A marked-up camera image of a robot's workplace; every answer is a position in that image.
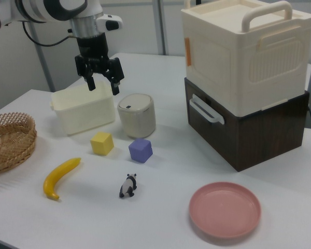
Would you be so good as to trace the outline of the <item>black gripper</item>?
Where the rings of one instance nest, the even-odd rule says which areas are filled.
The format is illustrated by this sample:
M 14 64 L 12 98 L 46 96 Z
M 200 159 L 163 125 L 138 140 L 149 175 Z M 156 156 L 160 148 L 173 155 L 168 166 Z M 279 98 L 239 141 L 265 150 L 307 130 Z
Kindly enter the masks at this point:
M 75 56 L 77 74 L 95 90 L 93 72 L 103 74 L 110 82 L 113 95 L 119 94 L 120 81 L 124 73 L 118 58 L 109 59 L 105 33 L 91 38 L 77 38 L 80 55 Z

